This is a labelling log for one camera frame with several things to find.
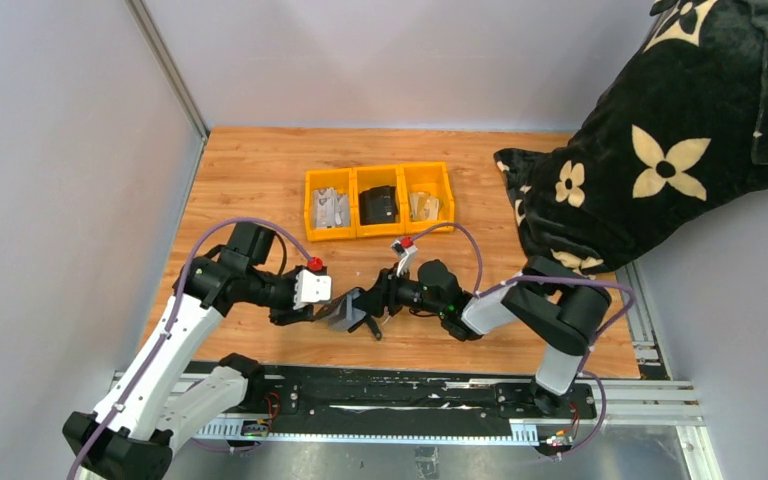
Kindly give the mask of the black plush flower blanket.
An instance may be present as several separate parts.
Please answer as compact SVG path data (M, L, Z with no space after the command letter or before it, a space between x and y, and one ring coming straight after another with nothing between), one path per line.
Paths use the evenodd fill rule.
M610 272L768 189L768 1L656 1L650 13L566 145L495 153L527 256Z

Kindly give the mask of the beige card in right bin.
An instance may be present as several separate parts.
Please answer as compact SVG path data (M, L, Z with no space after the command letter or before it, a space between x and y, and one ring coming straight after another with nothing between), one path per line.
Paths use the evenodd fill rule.
M429 192L409 194L410 218L412 222L437 221L440 212L440 199Z

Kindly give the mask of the yellow bin with cards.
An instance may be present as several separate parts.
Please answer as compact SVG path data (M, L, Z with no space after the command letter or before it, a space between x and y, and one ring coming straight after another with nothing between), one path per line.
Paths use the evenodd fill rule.
M355 197L352 169L308 170L304 194L307 239L311 242L354 239L356 224L352 212Z

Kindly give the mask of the black card holders in bin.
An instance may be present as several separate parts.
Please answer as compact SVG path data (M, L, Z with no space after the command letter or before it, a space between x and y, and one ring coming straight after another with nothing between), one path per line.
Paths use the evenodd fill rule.
M358 208L359 223L363 226L396 223L399 213L396 188L381 185L362 191Z

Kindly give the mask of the aluminium corner frame post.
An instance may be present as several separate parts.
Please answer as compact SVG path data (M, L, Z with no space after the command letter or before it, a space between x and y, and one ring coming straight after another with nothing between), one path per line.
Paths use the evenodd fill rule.
M195 98L186 85L170 49L164 41L163 35L155 23L148 5L143 0L125 0L124 3L131 12L138 29L152 51L191 127L200 140L206 143L210 135L210 129L197 106Z

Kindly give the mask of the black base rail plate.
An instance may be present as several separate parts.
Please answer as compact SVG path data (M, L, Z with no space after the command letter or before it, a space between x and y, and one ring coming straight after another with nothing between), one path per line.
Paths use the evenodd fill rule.
M575 429L600 416L590 385L553 397L531 376L268 365L248 399L226 409L225 437L452 440L530 444L528 424Z

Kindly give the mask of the black leather card holder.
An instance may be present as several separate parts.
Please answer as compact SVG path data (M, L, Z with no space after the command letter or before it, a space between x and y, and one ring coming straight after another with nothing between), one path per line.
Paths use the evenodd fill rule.
M376 341L381 341L383 333L374 315L369 312L370 307L366 304L367 296L367 292L362 288L350 290L344 298L343 317L334 326L348 333L353 333L365 326Z

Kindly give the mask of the silver cards in bin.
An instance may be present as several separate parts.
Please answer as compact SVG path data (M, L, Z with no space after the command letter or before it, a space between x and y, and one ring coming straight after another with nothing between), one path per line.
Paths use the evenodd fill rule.
M350 226L350 202L345 193L335 188L317 189L312 195L313 220L315 229L346 228Z

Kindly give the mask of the yellow bin with holders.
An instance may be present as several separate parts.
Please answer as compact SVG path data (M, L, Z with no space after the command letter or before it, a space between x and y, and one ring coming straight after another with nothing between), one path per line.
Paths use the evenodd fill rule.
M406 200L403 172L397 165L355 169L359 238L398 236L405 232Z

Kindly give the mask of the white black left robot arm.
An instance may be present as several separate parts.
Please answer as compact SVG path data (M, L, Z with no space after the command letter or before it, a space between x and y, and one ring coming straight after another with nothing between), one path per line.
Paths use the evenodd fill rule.
M332 279L279 225L232 217L210 227L190 250L149 341L89 413L75 411L63 435L75 454L67 473L104 479L161 479L178 451L224 411L264 396L262 365L240 354L220 360L207 378L169 398L200 345L246 303L280 324L309 321L331 300Z

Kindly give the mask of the yellow bin right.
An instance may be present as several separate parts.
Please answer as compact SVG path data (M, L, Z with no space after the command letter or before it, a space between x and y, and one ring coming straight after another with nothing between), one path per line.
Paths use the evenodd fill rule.
M419 233L432 225L454 222L456 207L444 162L402 165L408 207L405 231Z

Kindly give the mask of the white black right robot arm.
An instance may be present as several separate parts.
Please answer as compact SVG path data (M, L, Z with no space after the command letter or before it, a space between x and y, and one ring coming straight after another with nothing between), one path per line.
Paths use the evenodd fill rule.
M423 263L415 278L384 269L372 287L347 292L330 325L353 331L403 309L438 319L453 338L476 341L493 330L521 323L547 344L526 395L543 415L571 406L568 398L611 304L606 288L544 257L530 258L522 271L484 293L463 289L440 260Z

